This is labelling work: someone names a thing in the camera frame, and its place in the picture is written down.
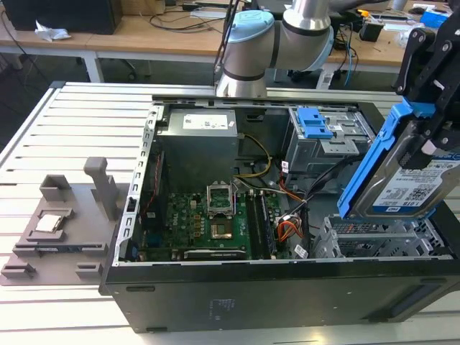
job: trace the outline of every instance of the black computer case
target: black computer case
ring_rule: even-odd
[[[112,35],[121,21],[120,0],[3,0],[16,30],[35,30],[35,21],[54,29]]]

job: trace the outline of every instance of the power supply label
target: power supply label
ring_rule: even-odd
[[[450,154],[434,159],[422,170],[401,167],[375,200],[376,212],[408,212],[423,205],[442,184],[441,176],[460,164],[460,155]]]
[[[227,115],[187,114],[184,116],[184,129],[228,129]]]

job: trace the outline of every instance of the robotic arm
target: robotic arm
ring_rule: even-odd
[[[282,21],[265,11],[239,12],[231,26],[217,96],[265,97],[267,68],[319,68],[333,42],[328,0],[294,0]]]

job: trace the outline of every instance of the blue plastic tab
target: blue plastic tab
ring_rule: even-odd
[[[372,143],[372,146],[366,153],[366,156],[364,156],[364,159],[337,202],[340,217],[345,219],[348,216],[351,210],[351,200],[357,194],[363,182],[367,179],[371,169],[385,151],[390,151],[392,149],[393,144],[397,140],[394,133],[400,120],[411,114],[420,118],[432,117],[434,112],[434,104],[409,103],[405,98],[402,100],[402,103],[395,104],[391,108],[390,115],[388,115],[385,123],[380,129],[376,140]]]
[[[334,134],[326,127],[326,119],[316,108],[299,108],[298,121],[307,139],[330,139]]]
[[[251,40],[268,31],[274,23],[275,18],[270,12],[259,10],[238,12],[231,26],[229,42]]]

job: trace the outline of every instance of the white label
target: white label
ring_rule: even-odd
[[[329,124],[328,127],[331,131],[343,131],[342,126],[338,124],[337,125]]]
[[[385,212],[406,211],[407,208],[419,207],[442,184],[441,175],[459,164],[458,160],[432,160],[422,170],[400,168],[373,206],[386,207],[383,210]]]
[[[59,252],[58,248],[39,248],[39,252]]]
[[[227,115],[187,114],[184,116],[184,129],[228,129]]]
[[[281,161],[281,170],[285,173],[289,173],[289,162],[286,162],[285,160]]]
[[[308,257],[307,251],[299,245],[295,246],[294,252],[296,252],[302,259],[306,259]]]

